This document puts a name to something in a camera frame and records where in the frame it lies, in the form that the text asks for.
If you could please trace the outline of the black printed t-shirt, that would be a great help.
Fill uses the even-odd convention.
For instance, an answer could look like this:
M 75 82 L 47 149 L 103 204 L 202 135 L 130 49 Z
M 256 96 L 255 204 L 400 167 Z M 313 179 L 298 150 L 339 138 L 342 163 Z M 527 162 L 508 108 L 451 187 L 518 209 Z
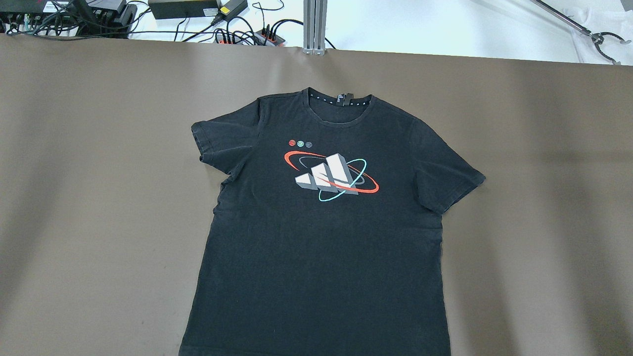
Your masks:
M 423 120 L 312 89 L 192 124 L 226 174 L 180 356 L 450 356 L 443 214 L 485 176 Z

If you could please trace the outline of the grey orange usb hub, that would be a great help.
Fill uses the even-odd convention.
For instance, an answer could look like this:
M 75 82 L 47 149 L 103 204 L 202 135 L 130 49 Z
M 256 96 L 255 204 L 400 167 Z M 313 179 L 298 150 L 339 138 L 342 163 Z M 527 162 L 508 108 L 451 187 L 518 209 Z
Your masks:
M 274 34 L 271 29 L 263 28 L 254 33 L 256 45 L 262 46 L 285 46 L 286 40 Z
M 256 41 L 251 34 L 239 30 L 231 32 L 217 29 L 213 33 L 213 41 L 218 44 L 227 45 L 256 45 Z

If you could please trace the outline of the brown table mat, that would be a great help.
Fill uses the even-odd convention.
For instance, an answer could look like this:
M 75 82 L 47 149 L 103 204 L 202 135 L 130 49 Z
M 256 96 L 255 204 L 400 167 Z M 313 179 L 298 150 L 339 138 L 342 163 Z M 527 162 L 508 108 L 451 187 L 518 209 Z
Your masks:
M 312 88 L 423 120 L 484 182 L 443 214 L 451 356 L 632 354 L 632 68 L 1 39 L 1 354 L 180 356 L 227 176 L 192 124 Z

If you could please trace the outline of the black power adapter brick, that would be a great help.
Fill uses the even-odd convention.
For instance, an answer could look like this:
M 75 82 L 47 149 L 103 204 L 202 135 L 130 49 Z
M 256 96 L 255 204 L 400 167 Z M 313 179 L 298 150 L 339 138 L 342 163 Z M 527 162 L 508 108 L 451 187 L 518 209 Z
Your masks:
M 219 0 L 148 0 L 156 20 L 213 17 L 219 12 Z

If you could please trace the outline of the black electronics box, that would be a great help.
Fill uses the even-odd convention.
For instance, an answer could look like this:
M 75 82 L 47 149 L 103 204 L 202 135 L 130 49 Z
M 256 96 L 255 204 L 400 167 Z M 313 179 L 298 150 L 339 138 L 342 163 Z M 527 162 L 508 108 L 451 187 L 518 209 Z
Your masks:
M 8 35 L 128 38 L 137 21 L 133 0 L 2 0 Z

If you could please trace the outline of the metal reacher grabber tool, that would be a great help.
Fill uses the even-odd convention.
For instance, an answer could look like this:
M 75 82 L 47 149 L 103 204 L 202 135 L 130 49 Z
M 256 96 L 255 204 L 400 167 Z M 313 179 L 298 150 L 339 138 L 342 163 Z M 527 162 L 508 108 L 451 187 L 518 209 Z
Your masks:
M 593 46 L 595 47 L 595 50 L 597 50 L 597 52 L 604 59 L 610 62 L 612 65 L 622 65 L 621 61 L 618 61 L 615 58 L 612 58 L 611 56 L 606 54 L 606 52 L 604 52 L 604 50 L 601 49 L 601 46 L 604 44 L 606 36 L 617 39 L 621 45 L 629 45 L 632 42 L 630 39 L 624 39 L 613 32 L 593 32 L 592 30 L 584 27 L 580 23 L 577 23 L 575 20 L 572 20 L 572 18 L 565 15 L 561 11 L 558 11 L 554 7 L 550 6 L 543 0 L 530 0 L 530 2 L 534 3 L 536 6 L 540 7 L 541 9 L 545 10 L 546 12 L 548 12 L 549 14 L 551 14 L 552 16 L 554 16 L 561 22 L 570 26 L 572 29 L 577 30 L 577 32 L 579 32 L 580 34 L 589 38 Z

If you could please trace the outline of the aluminium frame post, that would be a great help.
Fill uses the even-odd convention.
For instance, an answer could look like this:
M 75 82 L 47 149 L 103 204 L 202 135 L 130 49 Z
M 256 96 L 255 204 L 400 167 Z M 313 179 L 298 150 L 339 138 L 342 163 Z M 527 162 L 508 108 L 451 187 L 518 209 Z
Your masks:
M 303 53 L 323 56 L 327 0 L 303 1 Z

